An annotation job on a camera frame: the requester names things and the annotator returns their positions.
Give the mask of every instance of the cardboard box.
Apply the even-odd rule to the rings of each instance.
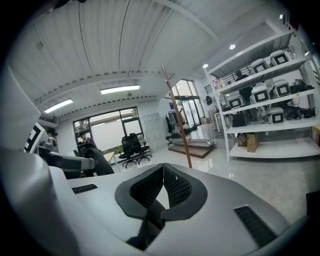
[[[247,138],[238,138],[238,147],[246,147],[248,145]]]
[[[259,145],[259,139],[257,134],[247,134],[247,148],[246,151],[247,152],[256,152],[257,147]]]

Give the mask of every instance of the black equipment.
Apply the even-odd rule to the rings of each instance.
[[[89,148],[84,153],[85,158],[91,158],[94,160],[95,166],[91,173],[96,173],[98,176],[114,174],[114,170],[112,169],[110,163],[105,159],[102,152],[96,148]]]
[[[291,94],[297,94],[312,89],[314,89],[314,87],[312,85],[307,85],[302,79],[296,79],[290,86]]]
[[[205,97],[205,101],[208,106],[212,104],[212,98],[208,95]]]
[[[232,127],[246,126],[247,122],[244,113],[233,114],[231,116]]]
[[[77,146],[78,148],[78,154],[80,157],[83,157],[85,155],[85,152],[88,150],[88,149],[95,149],[96,146],[90,142],[87,142],[87,143],[82,143],[80,145]]]

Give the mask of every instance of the wooden platform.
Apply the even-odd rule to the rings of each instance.
[[[190,141],[188,144],[190,156],[203,159],[214,147],[206,142]],[[173,146],[168,148],[170,151],[186,154],[184,143],[182,141],[174,142]]]

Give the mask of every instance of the white wall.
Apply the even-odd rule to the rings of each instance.
[[[77,150],[75,130],[72,121],[65,121],[55,129],[58,133],[56,140],[60,154],[74,156],[73,150]]]

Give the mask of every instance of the hanging clothes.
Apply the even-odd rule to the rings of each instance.
[[[173,113],[175,113],[175,112],[170,112],[170,113],[169,113],[169,121],[170,121],[171,129],[172,129],[172,130],[175,129],[174,123],[176,123],[176,119],[175,119],[175,116],[173,115]]]

